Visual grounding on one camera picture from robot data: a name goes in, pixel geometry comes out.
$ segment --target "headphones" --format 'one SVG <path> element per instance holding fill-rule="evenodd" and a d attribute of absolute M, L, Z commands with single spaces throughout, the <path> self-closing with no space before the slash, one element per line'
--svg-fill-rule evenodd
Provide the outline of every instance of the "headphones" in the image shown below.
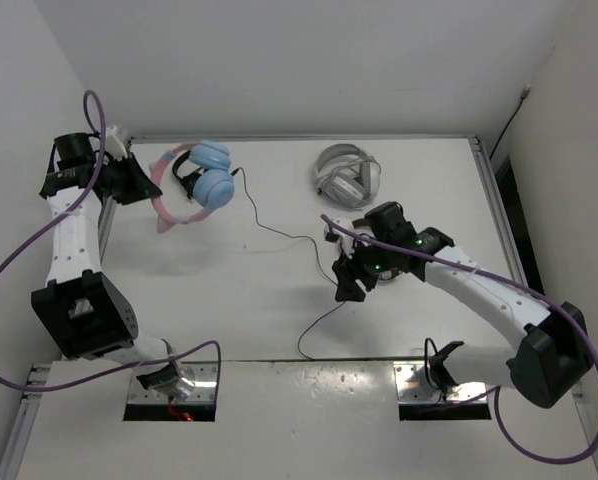
<path fill-rule="evenodd" d="M 346 158 L 354 155 L 357 158 Z M 323 173 L 326 167 L 338 164 Z M 317 193 L 325 193 L 348 208 L 367 205 L 379 191 L 381 165 L 372 155 L 349 143 L 326 148 L 315 162 L 314 178 Z"/>
<path fill-rule="evenodd" d="M 159 160 L 150 165 L 152 182 L 159 186 L 168 164 L 176 159 L 172 173 L 186 191 L 189 199 L 195 199 L 203 209 L 189 217 L 171 215 L 163 205 L 161 197 L 153 198 L 152 206 L 157 212 L 157 232 L 163 233 L 177 224 L 199 222 L 215 210 L 230 202 L 234 193 L 233 172 L 230 168 L 230 152 L 225 145 L 202 140 L 199 143 L 183 143 L 165 152 Z M 194 172 L 180 177 L 177 172 L 186 161 L 199 166 Z"/>

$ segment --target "black cable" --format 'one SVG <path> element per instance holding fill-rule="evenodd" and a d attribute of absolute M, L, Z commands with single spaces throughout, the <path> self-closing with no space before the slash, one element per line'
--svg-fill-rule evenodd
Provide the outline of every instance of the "black cable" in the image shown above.
<path fill-rule="evenodd" d="M 530 95 L 530 89 L 529 88 L 525 88 L 524 91 L 521 93 L 521 98 L 519 99 L 519 105 L 517 105 L 517 108 L 515 109 L 515 111 L 510 116 L 510 119 L 506 123 L 506 126 L 503 127 L 503 130 L 501 131 L 501 135 L 499 135 L 499 138 L 497 139 L 497 143 L 495 143 L 494 148 L 490 152 L 490 160 L 492 160 L 493 158 L 495 158 L 495 152 L 497 151 L 497 147 L 499 147 L 499 144 L 501 143 L 501 140 L 503 139 L 503 136 L 508 131 L 508 127 L 510 127 L 510 124 L 512 123 L 512 121 L 515 119 L 515 117 L 519 113 L 519 110 L 521 110 L 521 106 L 523 105 L 523 102 L 526 101 L 526 98 L 528 98 L 528 95 Z"/>
<path fill-rule="evenodd" d="M 319 267 L 319 271 L 321 272 L 321 274 L 328 279 L 328 281 L 330 283 L 332 283 L 333 285 L 337 285 L 337 282 L 335 282 L 332 278 L 330 278 L 328 276 L 328 274 L 326 273 L 326 271 L 324 270 L 323 266 L 321 265 L 321 258 L 319 257 L 319 246 L 317 245 L 317 242 L 315 241 L 314 238 L 312 238 L 309 235 L 289 235 L 287 233 L 282 232 L 281 230 L 276 230 L 272 227 L 268 227 L 264 224 L 262 224 L 259 221 L 259 209 L 257 208 L 257 204 L 255 203 L 254 199 L 252 198 L 252 196 L 250 195 L 250 192 L 248 192 L 248 181 L 246 179 L 246 171 L 243 169 L 243 167 L 239 167 L 237 169 L 235 169 L 232 172 L 232 175 L 236 175 L 237 172 L 241 171 L 242 175 L 243 175 L 243 189 L 246 192 L 246 196 L 248 197 L 248 200 L 250 200 L 250 203 L 252 204 L 252 209 L 255 212 L 255 223 L 257 224 L 258 227 L 263 228 L 264 230 L 268 230 L 269 232 L 273 232 L 276 233 L 278 235 L 283 235 L 286 238 L 290 238 L 293 240 L 298 240 L 298 239 L 306 239 L 306 240 L 310 240 L 312 242 L 312 245 L 315 247 L 315 255 L 317 256 L 317 266 Z"/>
<path fill-rule="evenodd" d="M 243 167 L 239 167 L 239 168 L 235 169 L 231 173 L 234 176 L 239 171 L 241 171 L 241 174 L 243 175 L 243 189 L 244 189 L 244 192 L 246 193 L 246 196 L 248 197 L 248 200 L 250 200 L 250 203 L 252 204 L 252 209 L 254 210 L 254 213 L 255 213 L 255 223 L 257 224 L 257 226 L 260 227 L 260 228 L 263 228 L 264 230 L 268 230 L 269 232 L 273 232 L 273 233 L 276 233 L 278 235 L 283 235 L 284 237 L 290 238 L 290 239 L 293 239 L 293 240 L 297 240 L 297 239 L 310 240 L 310 242 L 312 242 L 312 245 L 315 247 L 315 256 L 317 257 L 317 266 L 319 267 L 319 271 L 321 272 L 321 274 L 325 278 L 328 279 L 328 281 L 330 281 L 330 283 L 332 283 L 333 285 L 336 286 L 337 282 L 335 282 L 332 278 L 330 278 L 330 276 L 328 276 L 328 274 L 324 270 L 323 266 L 321 265 L 321 258 L 319 257 L 319 247 L 318 247 L 317 242 L 315 241 L 314 238 L 312 238 L 309 235 L 289 235 L 289 234 L 287 234 L 285 232 L 282 232 L 280 230 L 276 230 L 276 229 L 274 229 L 272 227 L 268 227 L 268 226 L 262 224 L 259 221 L 259 209 L 257 208 L 257 203 L 254 201 L 254 199 L 250 195 L 250 192 L 248 191 L 248 180 L 246 178 L 246 171 L 245 171 L 245 169 Z M 346 302 L 340 303 L 339 305 L 337 305 L 332 310 L 324 313 L 319 318 L 317 318 L 308 328 L 306 328 L 303 331 L 303 333 L 297 339 L 297 351 L 299 352 L 299 355 L 301 355 L 306 360 L 313 360 L 313 361 L 315 360 L 314 358 L 309 357 L 308 355 L 306 355 L 305 353 L 303 353 L 303 351 L 301 350 L 301 340 L 306 335 L 306 333 L 308 333 L 315 325 L 317 325 L 317 323 L 319 323 L 321 320 L 323 320 L 324 318 L 326 318 L 331 313 L 334 313 L 335 311 L 337 311 L 338 309 L 340 309 L 341 307 L 343 307 L 345 304 L 346 304 Z"/>
<path fill-rule="evenodd" d="M 439 390 L 439 387 L 437 387 L 436 385 L 433 385 L 432 382 L 430 381 L 430 365 L 428 362 L 428 358 L 429 358 L 428 344 L 430 344 L 430 346 L 432 346 L 432 350 L 435 352 L 435 355 L 437 353 L 439 353 L 439 350 L 437 350 L 437 345 L 435 344 L 435 341 L 432 338 L 427 337 L 423 341 L 423 373 L 426 376 L 426 381 L 428 382 L 428 385 L 430 385 L 435 390 Z"/>
<path fill-rule="evenodd" d="M 306 355 L 305 353 L 303 353 L 303 351 L 301 350 L 301 339 L 304 337 L 304 335 L 306 333 L 308 333 L 312 327 L 314 327 L 315 325 L 317 325 L 321 320 L 323 320 L 324 318 L 326 318 L 328 315 L 330 315 L 331 313 L 336 312 L 337 310 L 339 310 L 341 307 L 343 307 L 346 304 L 346 302 L 342 302 L 339 305 L 337 305 L 335 308 L 333 308 L 332 310 L 330 310 L 329 312 L 324 313 L 322 316 L 320 316 L 317 320 L 315 320 L 314 322 L 312 322 L 312 324 L 306 328 L 303 333 L 301 335 L 299 335 L 299 339 L 297 340 L 297 350 L 299 351 L 299 355 L 301 355 L 303 358 L 305 358 L 306 360 L 312 360 L 314 361 L 315 359 L 312 357 L 309 357 L 308 355 Z"/>

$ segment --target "white table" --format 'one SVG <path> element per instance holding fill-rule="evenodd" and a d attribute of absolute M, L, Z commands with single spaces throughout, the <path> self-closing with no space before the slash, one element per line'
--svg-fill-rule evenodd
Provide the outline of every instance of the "white table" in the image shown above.
<path fill-rule="evenodd" d="M 329 145 L 345 140 L 228 142 L 234 166 L 246 169 L 263 223 L 314 237 L 324 268 L 337 257 L 323 241 L 319 218 L 363 216 L 345 212 L 315 194 L 312 163 Z M 468 139 L 354 140 L 383 167 L 374 205 L 399 201 L 417 229 L 435 226 L 454 238 L 484 268 L 508 274 L 482 174 Z M 135 152 L 147 168 L 172 145 L 145 144 Z M 164 202 L 195 211 L 170 175 Z M 208 338 L 219 340 L 227 359 L 295 359 L 297 337 L 336 305 L 335 288 L 316 267 L 313 246 L 258 228 L 235 178 L 232 202 L 199 224 L 158 235 L 149 202 L 117 208 L 104 271 L 128 298 L 140 328 L 179 351 Z M 485 321 L 413 276 L 401 276 L 348 304 L 311 331 L 303 346 L 315 357 L 379 358 L 421 351 L 425 337 L 438 345 L 461 339 L 504 345 Z"/>
<path fill-rule="evenodd" d="M 384 168 L 375 204 L 397 200 L 418 229 L 435 226 L 490 270 L 518 275 L 518 263 L 492 176 L 469 139 L 357 139 Z M 337 140 L 229 142 L 244 166 L 261 220 L 319 242 L 320 213 L 342 215 L 312 191 L 310 167 Z M 170 145 L 135 148 L 146 165 Z M 296 340 L 335 305 L 312 245 L 257 228 L 238 177 L 237 194 L 202 224 L 158 236 L 148 203 L 117 210 L 104 270 L 133 305 L 140 327 L 178 350 L 220 341 L 224 375 L 215 423 L 122 422 L 129 372 L 45 394 L 19 480 L 136 479 L 594 479 L 592 461 L 551 467 L 508 446 L 494 421 L 399 422 L 389 362 L 269 363 L 294 360 Z M 178 187 L 164 185 L 177 204 Z M 349 304 L 305 338 L 318 357 L 420 354 L 424 337 L 504 345 L 452 298 L 399 277 Z M 196 359 L 214 359 L 202 352 Z M 50 383 L 93 373 L 105 362 L 56 362 Z M 575 404 L 566 395 L 540 410 L 505 392 L 512 433 L 539 453 L 585 447 Z"/>

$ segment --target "silver headphones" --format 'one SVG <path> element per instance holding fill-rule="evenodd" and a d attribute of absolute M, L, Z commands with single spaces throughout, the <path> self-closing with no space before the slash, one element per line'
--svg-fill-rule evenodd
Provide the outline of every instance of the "silver headphones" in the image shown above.
<path fill-rule="evenodd" d="M 348 208 L 367 205 L 379 191 L 381 165 L 372 155 L 349 143 L 326 148 L 315 162 L 317 193 L 325 193 Z"/>

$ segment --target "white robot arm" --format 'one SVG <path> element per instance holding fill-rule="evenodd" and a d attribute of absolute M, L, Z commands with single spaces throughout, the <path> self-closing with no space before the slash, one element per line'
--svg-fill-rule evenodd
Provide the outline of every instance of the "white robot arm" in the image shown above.
<path fill-rule="evenodd" d="M 50 272 L 46 286 L 32 293 L 32 307 L 66 357 L 137 363 L 133 370 L 144 388 L 179 398 L 187 395 L 189 382 L 176 362 L 144 365 L 173 356 L 173 349 L 139 330 L 132 306 L 101 269 L 98 221 L 104 201 L 126 205 L 161 195 L 137 164 L 127 133 L 113 126 L 105 135 L 107 163 L 95 188 L 54 228 Z M 55 139 L 58 169 L 51 163 L 41 191 L 53 216 L 83 193 L 98 143 L 84 133 Z"/>
<path fill-rule="evenodd" d="M 337 301 L 363 301 L 366 294 L 362 287 L 372 290 L 381 272 L 396 268 L 452 295 L 510 344 L 509 348 L 476 348 L 462 341 L 446 345 L 429 359 L 430 377 L 442 392 L 478 381 L 516 388 L 533 404 L 550 408 L 592 368 L 581 338 L 566 321 L 542 302 L 476 275 L 478 265 L 450 237 L 435 228 L 417 233 L 396 202 L 376 207 L 365 219 L 380 242 L 463 264 L 474 271 L 391 252 L 327 227 L 326 240 L 341 241 L 342 245 L 332 267 L 338 279 Z M 336 219 L 334 224 L 353 230 L 346 219 Z M 562 307 L 585 331 L 582 313 L 568 303 Z"/>

